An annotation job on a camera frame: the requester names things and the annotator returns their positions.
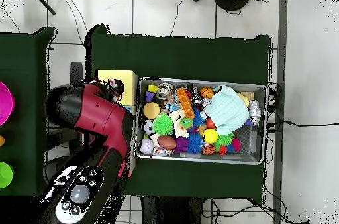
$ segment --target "green spiky ball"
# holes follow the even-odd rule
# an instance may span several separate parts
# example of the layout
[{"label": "green spiky ball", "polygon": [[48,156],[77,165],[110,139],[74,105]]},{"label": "green spiky ball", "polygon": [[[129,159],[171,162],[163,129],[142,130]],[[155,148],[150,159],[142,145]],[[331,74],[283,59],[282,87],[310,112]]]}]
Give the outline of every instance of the green spiky ball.
[{"label": "green spiky ball", "polygon": [[233,141],[234,134],[230,133],[228,135],[218,135],[217,141],[213,144],[215,147],[215,151],[218,152],[220,150],[221,145],[228,146]]},{"label": "green spiky ball", "polygon": [[153,129],[159,135],[170,135],[173,133],[173,121],[165,113],[160,113],[153,121]]}]

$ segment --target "white ball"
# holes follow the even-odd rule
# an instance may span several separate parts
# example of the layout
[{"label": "white ball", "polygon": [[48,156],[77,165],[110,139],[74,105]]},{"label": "white ball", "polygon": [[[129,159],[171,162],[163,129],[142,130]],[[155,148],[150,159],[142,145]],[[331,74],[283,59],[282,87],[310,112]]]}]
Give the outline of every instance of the white ball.
[{"label": "white ball", "polygon": [[153,122],[151,120],[145,120],[144,132],[147,135],[151,135],[152,133],[155,133],[155,130],[153,129]]},{"label": "white ball", "polygon": [[140,151],[142,154],[151,155],[153,153],[154,143],[150,139],[142,139]]}]

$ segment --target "green bowl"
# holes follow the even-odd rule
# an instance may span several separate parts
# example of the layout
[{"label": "green bowl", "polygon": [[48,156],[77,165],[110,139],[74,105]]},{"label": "green bowl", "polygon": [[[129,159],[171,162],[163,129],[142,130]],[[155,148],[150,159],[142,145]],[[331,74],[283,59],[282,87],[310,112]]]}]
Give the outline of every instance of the green bowl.
[{"label": "green bowl", "polygon": [[13,175],[13,168],[4,162],[0,162],[0,188],[7,187],[12,182]]}]

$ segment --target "gray plastic bin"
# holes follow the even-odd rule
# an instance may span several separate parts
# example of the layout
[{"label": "gray plastic bin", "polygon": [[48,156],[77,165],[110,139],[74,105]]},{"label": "gray plastic bin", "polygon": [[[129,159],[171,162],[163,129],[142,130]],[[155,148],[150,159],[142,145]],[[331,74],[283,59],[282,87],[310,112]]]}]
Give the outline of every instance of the gray plastic bin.
[{"label": "gray plastic bin", "polygon": [[[146,120],[142,107],[145,105],[144,94],[147,90],[148,85],[159,85],[162,82],[169,82],[174,87],[185,87],[187,84],[194,84],[198,90],[202,87],[217,87],[219,85],[227,85],[234,91],[251,91],[254,92],[255,100],[260,104],[260,111],[262,116],[260,117],[259,125],[248,126],[243,125],[236,131],[236,136],[241,142],[240,152],[226,153],[221,156],[219,153],[212,155],[201,154],[189,154],[189,153],[176,153],[171,156],[150,156],[142,154],[138,150],[139,142],[144,136],[143,130],[140,126]],[[231,163],[231,164],[247,164],[247,165],[258,165],[264,160],[265,156],[265,141],[266,141],[266,123],[267,123],[267,106],[268,106],[268,88],[264,85],[249,85],[249,84],[235,84],[225,82],[208,82],[208,81],[194,81],[194,80],[179,80],[179,79],[167,79],[167,78],[141,78],[138,84],[139,100],[136,112],[136,138],[134,143],[134,149],[136,151],[137,158],[151,158],[158,160],[176,160],[176,161],[192,161],[192,162],[216,162],[216,163]]]}]

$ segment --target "pink bowl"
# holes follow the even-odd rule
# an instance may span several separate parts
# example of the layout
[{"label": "pink bowl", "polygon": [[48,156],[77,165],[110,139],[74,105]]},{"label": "pink bowl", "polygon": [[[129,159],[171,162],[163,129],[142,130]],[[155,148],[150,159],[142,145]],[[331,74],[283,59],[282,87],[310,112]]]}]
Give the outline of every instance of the pink bowl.
[{"label": "pink bowl", "polygon": [[14,97],[3,82],[0,82],[0,126],[7,121],[14,109]]}]

